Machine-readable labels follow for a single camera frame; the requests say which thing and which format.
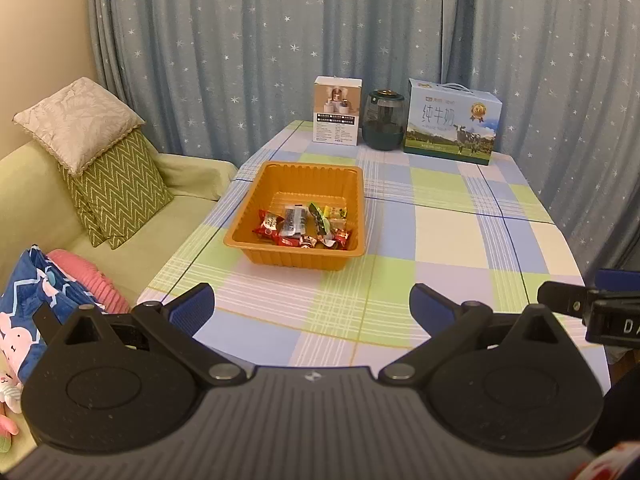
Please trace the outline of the white product box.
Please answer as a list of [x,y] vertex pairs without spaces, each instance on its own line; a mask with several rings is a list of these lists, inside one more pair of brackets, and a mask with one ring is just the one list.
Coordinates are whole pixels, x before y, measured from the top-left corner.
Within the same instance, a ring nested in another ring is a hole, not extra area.
[[362,80],[318,76],[314,81],[316,143],[356,146],[358,143]]

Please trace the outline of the beige cushion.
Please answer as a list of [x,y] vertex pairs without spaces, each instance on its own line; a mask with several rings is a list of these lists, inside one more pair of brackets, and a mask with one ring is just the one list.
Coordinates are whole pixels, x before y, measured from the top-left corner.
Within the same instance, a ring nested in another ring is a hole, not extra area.
[[16,113],[13,121],[74,177],[144,124],[127,104],[87,77]]

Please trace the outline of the clear black-print snack packet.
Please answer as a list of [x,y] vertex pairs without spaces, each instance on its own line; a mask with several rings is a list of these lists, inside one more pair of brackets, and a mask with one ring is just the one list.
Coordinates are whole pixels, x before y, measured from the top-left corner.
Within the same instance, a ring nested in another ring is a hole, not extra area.
[[283,223],[279,234],[282,236],[295,236],[306,234],[307,208],[302,204],[286,206],[283,215]]

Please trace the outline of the red candy in tray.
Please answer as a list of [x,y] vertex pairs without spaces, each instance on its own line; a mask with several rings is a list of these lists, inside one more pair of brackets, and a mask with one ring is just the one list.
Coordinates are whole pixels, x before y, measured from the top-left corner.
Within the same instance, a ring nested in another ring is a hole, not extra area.
[[310,235],[282,236],[277,234],[274,241],[278,246],[291,248],[314,248],[318,240]]
[[268,240],[274,240],[279,236],[280,224],[284,219],[280,214],[272,211],[261,209],[258,211],[259,226],[253,230],[253,233]]

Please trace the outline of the yellow candy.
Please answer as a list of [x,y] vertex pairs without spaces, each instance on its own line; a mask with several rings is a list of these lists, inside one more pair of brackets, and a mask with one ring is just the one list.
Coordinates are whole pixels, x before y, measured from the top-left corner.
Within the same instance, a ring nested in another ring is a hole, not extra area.
[[325,206],[323,209],[323,215],[329,220],[345,220],[347,218],[347,209]]

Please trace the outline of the blue star curtain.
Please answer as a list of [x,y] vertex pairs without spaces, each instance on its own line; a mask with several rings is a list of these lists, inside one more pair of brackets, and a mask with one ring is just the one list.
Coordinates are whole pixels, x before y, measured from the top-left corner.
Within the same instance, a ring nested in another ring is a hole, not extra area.
[[99,80],[164,152],[242,164],[320,75],[502,101],[511,155],[582,273],[639,265],[639,0],[89,0]]

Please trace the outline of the green zigzag cushion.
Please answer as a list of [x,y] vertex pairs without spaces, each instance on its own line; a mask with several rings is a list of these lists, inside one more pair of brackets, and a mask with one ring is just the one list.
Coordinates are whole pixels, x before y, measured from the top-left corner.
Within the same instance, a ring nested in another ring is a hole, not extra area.
[[113,249],[130,240],[172,194],[138,129],[95,159],[79,177],[60,170],[89,242]]

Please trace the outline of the red foil snack packet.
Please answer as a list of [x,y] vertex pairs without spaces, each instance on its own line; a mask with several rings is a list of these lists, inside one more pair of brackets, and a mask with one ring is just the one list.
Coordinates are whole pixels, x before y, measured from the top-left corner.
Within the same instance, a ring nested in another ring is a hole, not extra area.
[[329,235],[319,235],[318,241],[326,248],[346,250],[351,230],[336,229]]

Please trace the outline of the pink ribbed pillow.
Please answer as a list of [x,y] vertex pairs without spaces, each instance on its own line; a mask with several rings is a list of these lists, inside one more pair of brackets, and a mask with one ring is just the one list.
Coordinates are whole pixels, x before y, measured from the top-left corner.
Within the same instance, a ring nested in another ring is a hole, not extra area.
[[130,305],[125,297],[93,263],[64,249],[52,250],[48,253],[48,258],[88,289],[107,313],[123,314],[130,310]]

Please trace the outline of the light green sofa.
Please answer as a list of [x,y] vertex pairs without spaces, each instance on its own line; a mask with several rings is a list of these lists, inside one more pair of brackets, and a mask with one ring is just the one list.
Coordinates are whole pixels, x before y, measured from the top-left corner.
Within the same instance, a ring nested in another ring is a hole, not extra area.
[[225,160],[162,154],[136,130],[74,178],[30,141],[1,161],[1,281],[30,246],[65,249],[135,302],[235,174]]

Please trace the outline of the blue patterned cloth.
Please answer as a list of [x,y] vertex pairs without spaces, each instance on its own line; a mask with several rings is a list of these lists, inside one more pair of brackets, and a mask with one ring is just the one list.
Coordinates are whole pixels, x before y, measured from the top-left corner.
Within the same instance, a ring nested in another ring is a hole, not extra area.
[[1,295],[1,352],[24,384],[47,350],[34,315],[47,304],[64,324],[82,304],[102,304],[84,285],[68,276],[37,245],[26,249]]

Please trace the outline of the milk carton gift box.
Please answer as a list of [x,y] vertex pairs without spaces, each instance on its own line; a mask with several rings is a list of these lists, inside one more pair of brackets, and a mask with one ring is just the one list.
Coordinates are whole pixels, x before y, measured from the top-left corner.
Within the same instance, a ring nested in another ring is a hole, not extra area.
[[502,102],[462,84],[409,80],[409,111],[402,148],[417,155],[489,164]]

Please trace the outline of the plush toy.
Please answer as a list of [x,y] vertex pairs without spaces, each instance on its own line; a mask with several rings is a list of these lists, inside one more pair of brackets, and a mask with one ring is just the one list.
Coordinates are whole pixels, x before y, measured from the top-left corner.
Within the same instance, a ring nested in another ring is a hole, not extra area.
[[6,454],[12,448],[13,438],[20,430],[9,412],[21,414],[22,384],[9,372],[2,370],[0,376],[0,452]]

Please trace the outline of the orange plastic tray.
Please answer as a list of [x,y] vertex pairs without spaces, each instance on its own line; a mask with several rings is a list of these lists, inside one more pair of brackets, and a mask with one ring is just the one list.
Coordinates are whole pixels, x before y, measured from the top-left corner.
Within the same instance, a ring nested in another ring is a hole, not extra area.
[[362,170],[266,162],[224,244],[239,249],[256,264],[343,269],[366,249]]

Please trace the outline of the green-white snack in tray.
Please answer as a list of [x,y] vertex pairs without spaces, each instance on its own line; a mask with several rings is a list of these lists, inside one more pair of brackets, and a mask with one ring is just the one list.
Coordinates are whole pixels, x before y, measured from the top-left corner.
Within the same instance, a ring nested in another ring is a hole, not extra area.
[[330,240],[333,237],[331,223],[323,214],[321,208],[315,203],[310,203],[308,206],[308,210],[311,214],[311,217],[314,218],[314,224],[316,225],[317,234]]

